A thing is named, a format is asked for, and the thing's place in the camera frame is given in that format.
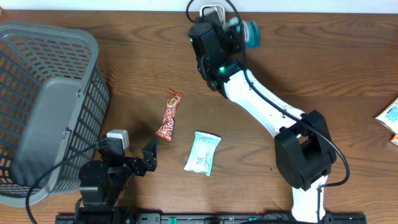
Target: gray plastic bin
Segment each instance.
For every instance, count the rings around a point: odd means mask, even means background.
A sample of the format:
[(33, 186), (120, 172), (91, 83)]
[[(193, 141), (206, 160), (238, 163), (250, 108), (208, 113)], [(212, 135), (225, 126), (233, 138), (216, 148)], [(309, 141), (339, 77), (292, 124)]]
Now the gray plastic bin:
[[(97, 139), (109, 92), (98, 44), (82, 30), (0, 23), (0, 202), (23, 207), (46, 170)], [(30, 198), (75, 191), (93, 150), (53, 171)]]

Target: white background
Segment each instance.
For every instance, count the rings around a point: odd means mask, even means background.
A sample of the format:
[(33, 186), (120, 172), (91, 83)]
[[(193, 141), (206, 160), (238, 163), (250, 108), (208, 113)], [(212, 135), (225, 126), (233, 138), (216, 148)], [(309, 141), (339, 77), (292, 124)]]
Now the white background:
[[(249, 12), (398, 13), (398, 0), (231, 0)], [(184, 11), (188, 0), (0, 0), (4, 9)], [(196, 0), (191, 11), (223, 0)]]

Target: white and blue packet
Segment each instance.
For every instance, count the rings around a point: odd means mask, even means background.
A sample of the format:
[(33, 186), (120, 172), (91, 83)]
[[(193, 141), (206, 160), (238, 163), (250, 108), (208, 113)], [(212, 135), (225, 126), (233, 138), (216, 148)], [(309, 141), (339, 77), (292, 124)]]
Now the white and blue packet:
[(210, 176), (213, 156), (221, 137), (213, 134), (195, 131), (195, 140), (184, 169)]

